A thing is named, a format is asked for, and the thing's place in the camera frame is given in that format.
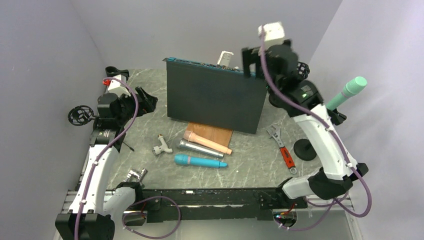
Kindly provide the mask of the black round-base clip stand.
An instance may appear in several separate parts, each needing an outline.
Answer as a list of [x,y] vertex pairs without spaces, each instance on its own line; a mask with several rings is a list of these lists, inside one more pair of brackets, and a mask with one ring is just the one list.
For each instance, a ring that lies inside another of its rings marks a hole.
[[105,73],[107,77],[115,77],[118,75],[122,75],[128,79],[130,77],[130,72],[128,69],[120,70],[114,66],[107,66],[105,68]]

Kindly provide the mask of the black tripod shock-mount stand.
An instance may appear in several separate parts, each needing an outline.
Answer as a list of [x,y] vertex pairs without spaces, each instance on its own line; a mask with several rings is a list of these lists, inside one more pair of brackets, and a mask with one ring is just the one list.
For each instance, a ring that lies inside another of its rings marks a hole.
[[134,117],[134,109],[126,108],[119,103],[99,104],[98,115],[87,105],[79,105],[68,113],[68,121],[74,126],[87,125],[93,122],[90,135],[91,147],[108,145],[124,132],[126,124]]

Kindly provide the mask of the pink microphone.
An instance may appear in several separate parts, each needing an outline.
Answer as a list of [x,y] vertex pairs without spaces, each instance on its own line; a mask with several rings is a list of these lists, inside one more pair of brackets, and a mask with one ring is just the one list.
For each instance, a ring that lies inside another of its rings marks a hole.
[[219,151],[221,153],[227,154],[227,155],[231,155],[232,154],[232,150],[224,145],[221,145],[217,142],[214,142],[212,140],[206,139],[202,136],[197,135],[196,133],[194,133],[193,131],[190,130],[186,130],[183,134],[183,138],[189,142],[193,142],[193,143],[197,143],[200,144],[202,146],[211,148],[213,150]]

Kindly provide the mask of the grey microphone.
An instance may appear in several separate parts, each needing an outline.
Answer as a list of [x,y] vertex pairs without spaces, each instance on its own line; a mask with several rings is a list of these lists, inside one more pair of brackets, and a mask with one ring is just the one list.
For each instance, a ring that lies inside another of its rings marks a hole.
[[197,143],[187,141],[183,138],[178,142],[177,145],[178,145],[179,148],[184,148],[184,149],[192,150],[192,151],[195,151],[195,152],[203,153],[203,154],[215,157],[215,158],[219,158],[219,159],[224,158],[224,154],[222,152],[219,152],[217,150],[214,150],[212,148],[209,148],[209,147],[197,144]]

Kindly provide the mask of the blue microphone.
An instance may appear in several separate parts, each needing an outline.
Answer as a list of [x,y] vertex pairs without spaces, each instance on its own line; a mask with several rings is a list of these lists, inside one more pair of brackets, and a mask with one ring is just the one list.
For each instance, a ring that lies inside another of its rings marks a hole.
[[219,160],[193,157],[186,154],[176,154],[174,162],[179,165],[193,165],[208,168],[226,168],[228,164]]

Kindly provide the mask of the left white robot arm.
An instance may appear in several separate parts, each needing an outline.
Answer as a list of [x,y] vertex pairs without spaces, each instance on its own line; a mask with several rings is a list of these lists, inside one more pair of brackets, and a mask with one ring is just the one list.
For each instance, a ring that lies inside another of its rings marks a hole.
[[117,194],[104,200],[111,167],[118,158],[126,132],[135,118],[156,110],[158,98],[141,87],[127,93],[107,92],[97,99],[97,112],[89,117],[75,107],[69,115],[94,121],[87,153],[87,166],[77,194],[66,213],[60,213],[55,227],[63,240],[111,240],[116,224],[128,207],[144,203],[138,183],[120,183]]

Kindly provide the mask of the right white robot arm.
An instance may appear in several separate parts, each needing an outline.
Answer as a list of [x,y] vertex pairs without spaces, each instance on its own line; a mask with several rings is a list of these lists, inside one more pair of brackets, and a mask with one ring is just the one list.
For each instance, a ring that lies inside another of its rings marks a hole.
[[369,171],[367,165],[348,153],[320,92],[307,79],[309,66],[299,61],[291,43],[285,41],[266,50],[245,47],[241,57],[244,76],[250,77],[250,66],[255,65],[255,77],[266,80],[271,89],[270,103],[286,110],[300,126],[322,165],[313,174],[285,180],[275,194],[276,203],[287,208],[299,197],[316,195],[323,200],[333,199],[348,192],[356,180],[369,196],[370,189],[363,179]]

